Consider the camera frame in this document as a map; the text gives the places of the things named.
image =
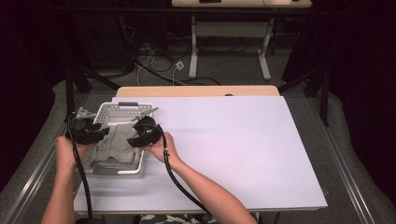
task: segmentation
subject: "person's right hand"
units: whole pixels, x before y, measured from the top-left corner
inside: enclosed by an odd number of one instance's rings
[[[178,162],[182,162],[181,158],[177,155],[177,150],[175,146],[175,141],[173,136],[170,133],[164,133],[166,139],[166,145],[168,149],[169,155],[169,163],[171,166],[175,165]],[[163,138],[161,137],[157,143],[143,147],[144,150],[151,152],[155,158],[159,161],[164,162],[163,158]]]

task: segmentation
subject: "white plastic basket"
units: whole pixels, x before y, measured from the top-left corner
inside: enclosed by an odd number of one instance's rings
[[[136,116],[141,115],[143,112],[150,110],[152,105],[139,105],[138,103],[103,103],[93,123],[101,123],[102,128],[115,126],[118,124],[131,123],[132,126],[137,120],[132,121]],[[90,150],[84,156],[82,165],[84,167],[86,176],[98,177],[98,178],[117,178],[117,179],[141,179],[143,178],[145,170],[145,161],[147,153],[144,150],[140,150],[140,157],[138,160],[132,161],[134,169],[106,169],[100,168],[101,172],[97,172],[98,168],[94,167],[95,158],[91,158]]]

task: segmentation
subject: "gray carpet floor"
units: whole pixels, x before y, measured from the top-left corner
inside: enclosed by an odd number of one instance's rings
[[[256,49],[260,47],[261,41],[257,39],[234,39],[215,38],[204,39],[199,42],[201,46],[198,61],[198,77],[211,77],[219,81],[222,85],[282,85],[281,76],[294,38],[289,36],[279,37],[276,47],[276,54],[267,54],[267,62],[272,75],[271,81],[264,81],[261,69],[256,56]],[[168,50],[170,56],[185,64],[185,68],[176,71],[175,79],[188,79],[188,67],[190,53],[185,47],[180,45],[171,46]],[[144,60],[144,64],[150,62],[150,58]],[[167,57],[158,54],[155,61],[150,65],[152,69],[163,70],[172,65]],[[171,77],[172,70],[161,72],[164,76]],[[158,86],[171,85],[145,70],[141,69],[137,74],[135,69],[131,74],[113,79],[121,86]],[[212,80],[200,79],[207,85],[216,85]],[[92,80],[93,90],[91,94],[80,94],[76,91],[78,103],[91,112],[96,112],[100,104],[111,101],[114,91],[104,86],[98,81]],[[350,145],[348,129],[341,102],[331,94],[329,100],[329,122],[330,127],[325,130],[332,133],[335,143],[340,149],[347,167],[359,187],[361,197],[366,202],[367,209],[373,217],[374,222],[364,222],[357,213],[356,205],[350,198],[345,182],[340,176],[332,157],[332,146],[329,144],[323,126],[317,118],[318,111],[315,110],[317,99],[307,99],[302,94],[304,83],[285,91],[285,96],[294,118],[299,134],[303,140],[308,157],[312,162],[319,184],[326,189],[326,200],[328,207],[315,212],[285,212],[281,213],[278,223],[396,223],[396,211],[389,199],[375,186],[364,166],[357,159],[352,145]],[[44,209],[49,199],[52,182],[55,175],[54,164],[50,164],[50,169],[46,173],[40,188],[34,192],[34,197],[26,202],[26,209],[22,210],[16,218],[10,219],[10,211],[16,206],[23,188],[29,181],[33,171],[48,151],[53,150],[53,143],[56,136],[62,133],[63,121],[65,118],[65,87],[61,82],[54,88],[56,101],[51,110],[49,118],[35,142],[30,148],[26,158],[22,162],[8,185],[0,194],[0,219],[3,223],[10,220],[14,223],[39,223],[44,213]],[[76,174],[76,186],[79,184],[79,177]],[[273,223],[276,213],[262,213],[264,223]],[[131,216],[106,216],[106,223],[132,223]]]

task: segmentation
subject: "white desk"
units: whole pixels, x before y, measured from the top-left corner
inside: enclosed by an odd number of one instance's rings
[[[154,118],[175,137],[180,157],[219,182],[251,212],[327,206],[283,97],[113,98],[118,101],[158,106]],[[152,155],[143,179],[89,183],[95,214],[202,213]],[[82,186],[75,209],[87,211]]]
[[[311,7],[310,0],[221,0],[221,3],[200,4],[199,0],[172,0],[173,7],[257,7],[257,8],[304,8]],[[265,53],[272,33],[273,20],[270,22],[204,22],[192,17],[191,39],[192,53],[190,62],[190,77],[196,77],[198,64],[197,36],[247,36],[264,37],[262,48],[257,50],[262,76],[271,80]]]

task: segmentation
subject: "desk leg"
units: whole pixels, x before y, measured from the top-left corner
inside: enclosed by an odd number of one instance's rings
[[[197,48],[197,34],[195,27],[195,17],[192,17],[191,21],[191,42],[192,42],[192,53],[190,61],[190,74],[189,77],[197,76],[197,64],[198,64],[198,48]]]
[[[264,77],[264,80],[267,81],[271,80],[271,75],[268,69],[267,61],[265,61],[265,53],[268,49],[268,42],[270,41],[270,37],[273,29],[270,23],[271,21],[268,22],[267,27],[265,29],[265,36],[262,42],[262,49],[257,50],[257,54],[259,55],[260,67],[262,68],[262,76]]]

